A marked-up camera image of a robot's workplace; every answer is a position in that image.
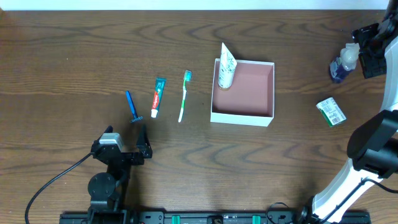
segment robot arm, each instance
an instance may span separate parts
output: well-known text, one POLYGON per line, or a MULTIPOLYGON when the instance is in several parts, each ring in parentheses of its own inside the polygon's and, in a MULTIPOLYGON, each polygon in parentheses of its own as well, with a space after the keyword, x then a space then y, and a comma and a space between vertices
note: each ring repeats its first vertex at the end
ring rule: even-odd
POLYGON ((387 46, 384 56, 387 75, 381 111, 398 110, 398 37, 387 46))
POLYGON ((331 223, 340 222, 345 211, 374 185, 366 182, 328 217, 361 180, 381 182, 398 170, 398 143, 391 138, 398 130, 398 0, 390 0, 381 24, 354 30, 353 39, 361 47, 359 59, 364 77, 387 74, 384 98, 381 112, 350 138, 349 159, 344 167, 329 186, 312 199, 312 218, 318 222, 326 218, 331 223))
POLYGON ((329 186, 312 199, 310 213, 315 223, 324 219, 340 222, 345 211, 374 185, 372 182, 361 185, 362 180, 381 182, 398 172, 398 140, 392 138, 397 130, 398 111, 384 110, 353 133, 347 146, 346 164, 329 186))

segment white box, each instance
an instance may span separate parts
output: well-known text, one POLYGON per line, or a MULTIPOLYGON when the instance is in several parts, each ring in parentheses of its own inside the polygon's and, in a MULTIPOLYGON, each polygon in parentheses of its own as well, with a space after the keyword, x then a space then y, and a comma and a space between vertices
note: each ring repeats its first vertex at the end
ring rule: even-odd
POLYGON ((220 59, 215 60, 210 122, 267 127, 274 119, 275 65, 237 60, 229 90, 218 88, 220 59))

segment small box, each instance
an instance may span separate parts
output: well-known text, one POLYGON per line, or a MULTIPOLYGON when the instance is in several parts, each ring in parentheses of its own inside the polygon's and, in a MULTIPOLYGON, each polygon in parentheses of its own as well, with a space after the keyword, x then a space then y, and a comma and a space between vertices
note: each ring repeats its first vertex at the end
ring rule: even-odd
POLYGON ((340 107, 338 107, 333 97, 329 97, 319 102, 317 104, 317 108, 321 111, 329 127, 336 126, 347 120, 346 116, 343 114, 340 107))
POLYGON ((210 122, 267 127, 274 119, 274 63, 237 60, 229 90, 218 87, 215 60, 210 122))

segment green toothbrush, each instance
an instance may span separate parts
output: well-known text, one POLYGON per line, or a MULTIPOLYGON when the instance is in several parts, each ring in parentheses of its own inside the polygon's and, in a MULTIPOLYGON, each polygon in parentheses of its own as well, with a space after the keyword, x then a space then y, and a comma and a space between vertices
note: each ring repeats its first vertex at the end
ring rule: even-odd
POLYGON ((181 110, 180 116, 178 117, 178 122, 180 123, 182 120, 182 115, 184 114, 184 106, 185 106, 185 97, 187 95, 187 87, 185 87, 185 82, 191 81, 192 72, 189 70, 185 71, 184 75, 184 84, 182 85, 183 95, 182 95, 182 103, 181 103, 181 110))

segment toothpaste tube in box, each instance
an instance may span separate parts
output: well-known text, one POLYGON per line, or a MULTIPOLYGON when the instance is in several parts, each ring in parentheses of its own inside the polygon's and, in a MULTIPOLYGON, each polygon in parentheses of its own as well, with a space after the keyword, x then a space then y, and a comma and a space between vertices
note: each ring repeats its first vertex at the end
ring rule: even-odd
POLYGON ((154 101, 152 102, 152 109, 150 111, 150 116, 152 118, 156 118, 157 113, 159 112, 160 101, 162 100, 163 89, 165 84, 166 84, 165 78, 159 78, 159 77, 156 78, 154 101))

